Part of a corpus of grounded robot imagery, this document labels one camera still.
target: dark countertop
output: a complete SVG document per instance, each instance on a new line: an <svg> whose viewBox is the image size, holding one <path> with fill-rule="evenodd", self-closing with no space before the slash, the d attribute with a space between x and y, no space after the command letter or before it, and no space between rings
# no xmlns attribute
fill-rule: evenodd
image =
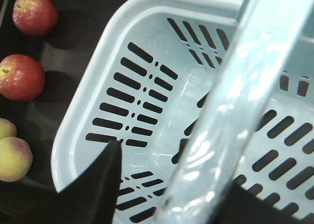
<svg viewBox="0 0 314 224"><path fill-rule="evenodd" d="M30 144L34 154L25 178L0 182L0 221L4 214L19 215L55 195L50 166L55 134L107 22L127 0L52 0L60 20L44 38L28 37L15 28L14 1L9 0L0 27L0 59L20 53L40 61L46 70L46 88L30 102L0 96L0 117L16 124L18 137Z"/></svg>

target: basket handle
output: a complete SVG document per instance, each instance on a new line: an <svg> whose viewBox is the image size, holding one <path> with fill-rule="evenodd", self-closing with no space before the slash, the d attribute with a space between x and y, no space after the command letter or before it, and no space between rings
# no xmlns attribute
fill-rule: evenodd
<svg viewBox="0 0 314 224"><path fill-rule="evenodd" d="M153 224L212 219L314 0L248 0Z"/></svg>

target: apple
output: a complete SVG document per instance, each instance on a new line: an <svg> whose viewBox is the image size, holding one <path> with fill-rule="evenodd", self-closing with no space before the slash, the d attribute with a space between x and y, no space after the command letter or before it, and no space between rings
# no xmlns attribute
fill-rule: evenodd
<svg viewBox="0 0 314 224"><path fill-rule="evenodd" d="M59 21L50 0L15 0L12 14L15 26L26 35L48 35Z"/></svg>
<svg viewBox="0 0 314 224"><path fill-rule="evenodd" d="M45 87L45 71L26 55L13 54L0 62L0 94L10 100L29 101Z"/></svg>
<svg viewBox="0 0 314 224"><path fill-rule="evenodd" d="M7 119L0 118L0 140L6 137L16 137L16 126Z"/></svg>
<svg viewBox="0 0 314 224"><path fill-rule="evenodd" d="M23 178L33 161L28 143L17 137L0 140L0 180L13 182Z"/></svg>

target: yellow peach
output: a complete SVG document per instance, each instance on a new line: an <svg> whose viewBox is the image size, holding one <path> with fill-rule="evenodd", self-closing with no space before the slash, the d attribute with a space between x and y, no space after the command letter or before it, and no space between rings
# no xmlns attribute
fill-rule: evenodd
<svg viewBox="0 0 314 224"><path fill-rule="evenodd" d="M17 181L24 177L33 161L28 143L17 137L0 140L0 180Z"/></svg>
<svg viewBox="0 0 314 224"><path fill-rule="evenodd" d="M16 126L7 119L0 118L0 139L16 137Z"/></svg>

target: red apple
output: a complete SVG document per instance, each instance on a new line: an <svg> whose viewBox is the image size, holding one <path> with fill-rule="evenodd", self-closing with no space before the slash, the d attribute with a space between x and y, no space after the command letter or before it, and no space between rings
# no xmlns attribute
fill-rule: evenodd
<svg viewBox="0 0 314 224"><path fill-rule="evenodd" d="M45 71L31 57L13 54L0 63L0 94L10 100L28 101L45 87Z"/></svg>
<svg viewBox="0 0 314 224"><path fill-rule="evenodd" d="M50 0L16 0L12 17L21 32L35 37L48 35L59 20Z"/></svg>

